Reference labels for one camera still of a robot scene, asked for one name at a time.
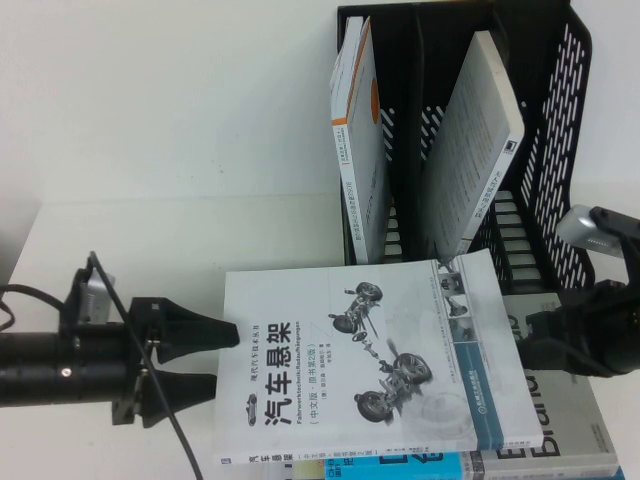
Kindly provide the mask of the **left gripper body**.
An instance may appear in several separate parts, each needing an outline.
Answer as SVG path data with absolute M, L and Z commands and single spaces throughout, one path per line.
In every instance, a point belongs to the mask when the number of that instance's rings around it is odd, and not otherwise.
M 133 424 L 139 416 L 143 425 L 156 425 L 167 416 L 151 377 L 151 354 L 159 340 L 159 299 L 134 298 L 128 319 L 135 336 L 124 328 L 124 386 L 112 402 L 112 424 Z

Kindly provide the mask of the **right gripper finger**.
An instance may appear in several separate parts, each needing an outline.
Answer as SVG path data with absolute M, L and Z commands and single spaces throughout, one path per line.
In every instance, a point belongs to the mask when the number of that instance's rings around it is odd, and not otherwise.
M 519 357 L 523 368 L 527 370 L 590 375 L 590 367 L 583 362 L 581 354 L 575 348 L 556 340 L 521 340 Z
M 569 329 L 566 312 L 563 309 L 540 311 L 528 316 L 529 335 L 533 339 L 567 340 Z

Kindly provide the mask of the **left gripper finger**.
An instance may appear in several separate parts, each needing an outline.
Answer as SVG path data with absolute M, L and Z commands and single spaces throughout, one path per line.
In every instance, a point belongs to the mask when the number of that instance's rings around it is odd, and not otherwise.
M 233 323 L 197 314 L 168 299 L 159 300 L 159 312 L 156 351 L 160 363 L 238 345 L 238 329 Z
M 173 413 L 180 412 L 216 396 L 217 377 L 212 374 L 156 372 L 162 393 Z M 168 417 L 161 395 L 147 369 L 140 370 L 141 397 L 139 415 L 144 428 L 151 428 Z

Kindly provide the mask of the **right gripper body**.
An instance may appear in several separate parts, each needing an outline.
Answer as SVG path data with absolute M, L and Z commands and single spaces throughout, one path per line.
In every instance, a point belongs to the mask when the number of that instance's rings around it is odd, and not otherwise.
M 578 327 L 568 371 L 611 378 L 639 369 L 639 286 L 605 280 L 564 292 L 568 319 Z

